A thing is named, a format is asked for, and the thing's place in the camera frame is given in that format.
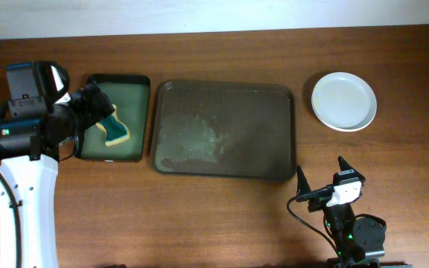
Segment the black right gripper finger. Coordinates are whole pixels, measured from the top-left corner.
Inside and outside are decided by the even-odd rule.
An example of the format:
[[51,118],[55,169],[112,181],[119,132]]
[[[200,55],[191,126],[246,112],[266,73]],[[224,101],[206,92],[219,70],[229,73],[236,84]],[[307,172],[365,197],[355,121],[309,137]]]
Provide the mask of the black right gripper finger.
[[353,167],[342,156],[339,156],[337,160],[340,167],[340,172],[338,172],[339,175],[353,173]]
[[308,184],[308,180],[306,176],[304,175],[304,172],[300,165],[296,167],[296,175],[297,175],[297,190],[296,190],[296,196],[297,197],[304,197],[306,195],[309,195],[311,192],[310,185]]

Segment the yellow green sponge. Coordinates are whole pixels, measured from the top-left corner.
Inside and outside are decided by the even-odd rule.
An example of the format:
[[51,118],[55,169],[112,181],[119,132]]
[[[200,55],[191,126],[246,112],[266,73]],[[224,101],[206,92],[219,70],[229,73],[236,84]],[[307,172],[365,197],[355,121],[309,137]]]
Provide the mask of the yellow green sponge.
[[105,134],[104,143],[107,147],[121,144],[130,139],[129,128],[118,118],[117,106],[113,104],[112,107],[113,113],[95,125]]

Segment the white plate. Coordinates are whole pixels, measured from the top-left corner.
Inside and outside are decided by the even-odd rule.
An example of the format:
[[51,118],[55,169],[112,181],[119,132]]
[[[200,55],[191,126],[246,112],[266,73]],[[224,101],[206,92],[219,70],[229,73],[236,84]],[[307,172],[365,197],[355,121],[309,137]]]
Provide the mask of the white plate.
[[313,87],[311,107],[321,123],[345,133],[368,127],[378,110],[372,87],[347,72],[332,72],[321,77]]

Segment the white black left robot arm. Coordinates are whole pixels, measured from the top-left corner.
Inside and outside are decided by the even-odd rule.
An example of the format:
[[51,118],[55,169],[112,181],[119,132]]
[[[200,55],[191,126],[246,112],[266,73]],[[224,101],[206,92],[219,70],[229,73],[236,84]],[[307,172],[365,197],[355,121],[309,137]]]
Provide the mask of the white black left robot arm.
[[58,267],[54,220],[60,145],[115,106],[96,83],[68,93],[54,61],[8,65],[10,99],[0,106],[0,267]]

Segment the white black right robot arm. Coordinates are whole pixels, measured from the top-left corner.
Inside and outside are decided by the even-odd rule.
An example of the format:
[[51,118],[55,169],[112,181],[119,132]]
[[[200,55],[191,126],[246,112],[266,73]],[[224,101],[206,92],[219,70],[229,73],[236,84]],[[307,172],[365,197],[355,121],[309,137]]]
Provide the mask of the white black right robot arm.
[[[352,203],[362,197],[366,178],[343,157],[338,158],[340,170],[333,175],[331,184],[312,190],[302,168],[296,167],[296,196],[287,201],[288,212],[301,224],[327,240],[336,256],[327,260],[329,267],[379,267],[385,256],[384,241],[387,224],[371,214],[355,214]],[[290,204],[306,202],[308,211],[323,213],[319,229],[293,213]]]

